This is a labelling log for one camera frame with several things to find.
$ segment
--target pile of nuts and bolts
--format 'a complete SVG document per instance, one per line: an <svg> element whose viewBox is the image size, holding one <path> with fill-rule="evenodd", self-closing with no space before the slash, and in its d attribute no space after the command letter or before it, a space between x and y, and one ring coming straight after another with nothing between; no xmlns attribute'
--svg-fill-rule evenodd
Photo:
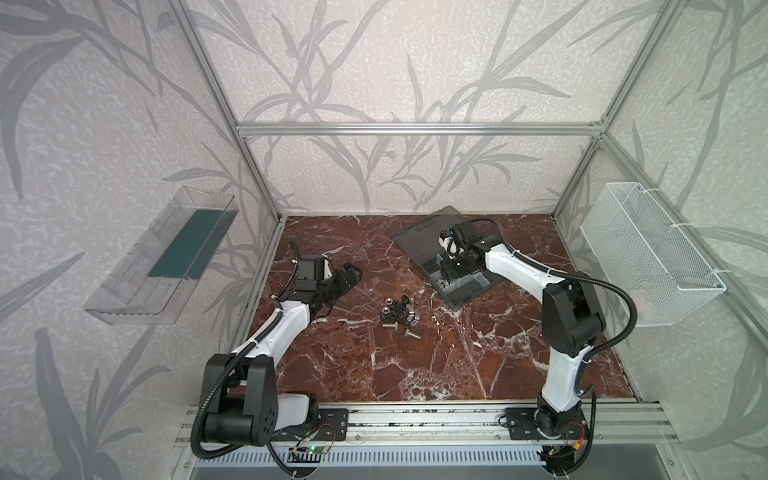
<svg viewBox="0 0 768 480"><path fill-rule="evenodd" d="M385 304L381 314L383 326L397 330L398 325L402 323L406 328L406 336L421 339L420 335L411 331L412 327L419 324L422 317L421 313L413 307L413 300L403 295L399 302L388 298Z"/></svg>

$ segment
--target wire mesh basket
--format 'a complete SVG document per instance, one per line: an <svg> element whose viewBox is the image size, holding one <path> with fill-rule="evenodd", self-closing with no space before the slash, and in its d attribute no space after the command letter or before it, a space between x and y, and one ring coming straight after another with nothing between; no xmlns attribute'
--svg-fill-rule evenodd
<svg viewBox="0 0 768 480"><path fill-rule="evenodd" d="M605 184L581 232L607 278L637 305L637 326L672 325L725 291L642 184Z"/></svg>

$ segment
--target brown marble tabletop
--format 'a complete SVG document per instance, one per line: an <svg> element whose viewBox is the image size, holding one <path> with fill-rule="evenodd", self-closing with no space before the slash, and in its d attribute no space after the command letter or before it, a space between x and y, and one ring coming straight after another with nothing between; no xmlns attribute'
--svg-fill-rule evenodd
<svg viewBox="0 0 768 480"><path fill-rule="evenodd" d="M536 260L573 271L548 215L498 215L509 242ZM294 236L302 254L349 261L362 282L329 316L298 335L277 367L281 392L314 392L322 402L377 400L534 399L544 385L549 347L541 337L541 304L511 282L451 311L421 270L392 240L416 215L291 217L257 308L251 333L271 314L267 296L290 275ZM480 224L492 233L492 224ZM421 312L414 339L382 327L387 297L407 294ZM584 375L601 397L632 391L611 351L595 356Z"/></svg>

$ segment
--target leaf pattern wallpaper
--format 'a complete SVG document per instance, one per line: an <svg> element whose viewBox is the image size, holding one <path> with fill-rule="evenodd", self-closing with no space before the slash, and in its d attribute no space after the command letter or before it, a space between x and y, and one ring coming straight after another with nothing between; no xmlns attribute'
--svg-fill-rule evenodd
<svg viewBox="0 0 768 480"><path fill-rule="evenodd" d="M190 0L239 121L595 121L661 1ZM251 137L288 212L551 211L579 137Z"/></svg>
<svg viewBox="0 0 768 480"><path fill-rule="evenodd" d="M768 2L689 1L611 128L657 187L768 305ZM558 219L574 261L600 266L578 229L605 182L596 157ZM626 316L608 306L613 331ZM722 300L619 345L646 400L659 399L702 479L768 471L768 357Z"/></svg>
<svg viewBox="0 0 768 480"><path fill-rule="evenodd" d="M157 478L275 228L163 2L0 2L0 478ZM180 186L240 208L173 326L83 310Z"/></svg>

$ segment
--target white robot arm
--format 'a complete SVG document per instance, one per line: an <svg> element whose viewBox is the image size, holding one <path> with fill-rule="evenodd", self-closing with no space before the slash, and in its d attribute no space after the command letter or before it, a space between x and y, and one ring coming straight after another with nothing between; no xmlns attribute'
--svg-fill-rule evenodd
<svg viewBox="0 0 768 480"><path fill-rule="evenodd" d="M216 458L242 445L268 445L275 432L291 429L302 438L318 428L317 404L300 393L277 394L275 368L290 344L323 306L333 308L362 278L349 263L333 272L326 257L298 257L293 288L273 296L275 310L248 339L228 354L213 355L205 366L200 408L190 446L199 458ZM245 396L230 389L245 385ZM209 451L201 442L227 443Z"/></svg>
<svg viewBox="0 0 768 480"><path fill-rule="evenodd" d="M469 220L442 232L439 242L448 257L440 263L442 277L449 282L488 270L541 303L541 330L550 344L550 357L536 422L544 437L557 438L580 412L582 363L605 329L593 285L600 280L585 281L584 274L574 276L510 250L505 241L481 232Z"/></svg>

